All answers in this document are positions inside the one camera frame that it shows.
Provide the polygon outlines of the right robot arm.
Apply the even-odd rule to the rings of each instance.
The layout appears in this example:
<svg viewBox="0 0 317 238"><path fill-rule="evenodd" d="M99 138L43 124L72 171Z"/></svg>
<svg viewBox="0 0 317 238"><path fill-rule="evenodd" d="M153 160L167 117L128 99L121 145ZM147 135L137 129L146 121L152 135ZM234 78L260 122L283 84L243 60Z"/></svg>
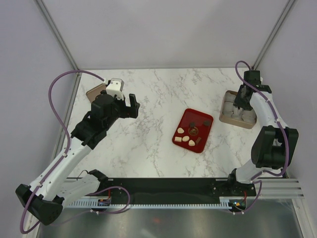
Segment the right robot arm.
<svg viewBox="0 0 317 238"><path fill-rule="evenodd" d="M254 111L261 130L251 148L250 160L228 177L226 189L234 196L244 190L244 184L252 183L263 173L275 177L285 174L299 138L298 131L280 117L270 87L261 82L260 71L247 70L240 79L243 84L233 105L244 111Z"/></svg>

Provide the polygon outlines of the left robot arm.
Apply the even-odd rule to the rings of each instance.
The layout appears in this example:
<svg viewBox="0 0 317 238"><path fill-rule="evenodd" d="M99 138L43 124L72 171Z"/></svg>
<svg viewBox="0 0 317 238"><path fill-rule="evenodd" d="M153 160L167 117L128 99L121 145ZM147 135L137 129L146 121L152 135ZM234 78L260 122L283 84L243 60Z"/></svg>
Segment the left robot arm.
<svg viewBox="0 0 317 238"><path fill-rule="evenodd" d="M71 132L66 148L29 185L21 184L15 193L25 208L40 223L52 224L63 209L86 195L104 195L108 190L105 175L98 170L89 172L69 186L64 181L73 169L105 137L110 127L119 119L137 118L140 104L134 94L129 94L130 105L117 95L103 91L91 103L91 109Z"/></svg>

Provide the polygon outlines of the steel kitchen tongs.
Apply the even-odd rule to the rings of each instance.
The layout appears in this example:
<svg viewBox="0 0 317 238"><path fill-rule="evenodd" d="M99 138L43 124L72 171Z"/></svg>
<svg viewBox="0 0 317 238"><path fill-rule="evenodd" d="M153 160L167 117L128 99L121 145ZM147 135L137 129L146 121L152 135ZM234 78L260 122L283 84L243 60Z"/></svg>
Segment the steel kitchen tongs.
<svg viewBox="0 0 317 238"><path fill-rule="evenodd" d="M243 114L243 111L244 111L243 108L236 107L234 112L237 116L241 116Z"/></svg>

